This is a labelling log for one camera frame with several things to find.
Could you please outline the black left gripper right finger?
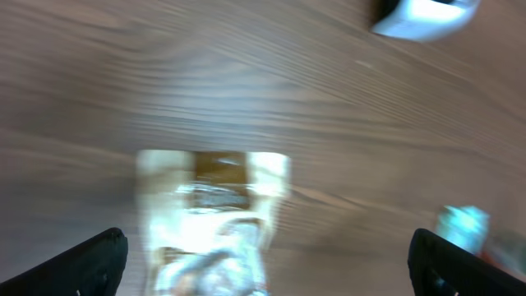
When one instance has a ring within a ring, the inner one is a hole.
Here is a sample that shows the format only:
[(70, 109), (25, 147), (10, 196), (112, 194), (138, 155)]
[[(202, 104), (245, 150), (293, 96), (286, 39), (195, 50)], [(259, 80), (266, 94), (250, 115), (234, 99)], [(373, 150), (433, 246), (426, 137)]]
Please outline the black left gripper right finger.
[(408, 250), (416, 296), (525, 296), (525, 283), (427, 229), (416, 229)]

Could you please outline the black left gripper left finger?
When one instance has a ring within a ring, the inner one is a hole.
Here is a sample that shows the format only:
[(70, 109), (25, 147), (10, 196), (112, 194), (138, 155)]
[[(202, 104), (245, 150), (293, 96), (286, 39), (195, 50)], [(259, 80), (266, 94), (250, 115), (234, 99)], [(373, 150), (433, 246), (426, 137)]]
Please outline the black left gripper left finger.
[(119, 228), (72, 247), (1, 283), (1, 295), (114, 296), (127, 264), (128, 241)]

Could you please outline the teal white snack packet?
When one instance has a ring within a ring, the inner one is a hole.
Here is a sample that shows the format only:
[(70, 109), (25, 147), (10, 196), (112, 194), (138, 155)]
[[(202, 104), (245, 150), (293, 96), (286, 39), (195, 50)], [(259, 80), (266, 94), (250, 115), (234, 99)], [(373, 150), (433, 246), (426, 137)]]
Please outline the teal white snack packet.
[(477, 255), (485, 243), (490, 215), (475, 206), (444, 206), (438, 215), (436, 234)]

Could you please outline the white brown snack bag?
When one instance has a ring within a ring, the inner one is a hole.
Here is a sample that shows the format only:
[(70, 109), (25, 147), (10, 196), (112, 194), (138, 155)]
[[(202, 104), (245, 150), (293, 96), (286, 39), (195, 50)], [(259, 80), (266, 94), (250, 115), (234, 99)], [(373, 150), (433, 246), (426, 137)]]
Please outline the white brown snack bag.
[(288, 156), (142, 150), (136, 202), (147, 295), (267, 295), (263, 254), (289, 195)]

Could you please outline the orange snack packet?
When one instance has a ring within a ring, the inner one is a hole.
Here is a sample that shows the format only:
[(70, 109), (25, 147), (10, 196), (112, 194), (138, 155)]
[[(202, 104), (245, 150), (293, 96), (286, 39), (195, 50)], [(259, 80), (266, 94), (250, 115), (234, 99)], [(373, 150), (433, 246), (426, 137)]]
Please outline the orange snack packet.
[(487, 238), (481, 253), (487, 263), (525, 281), (525, 237), (515, 232), (495, 233)]

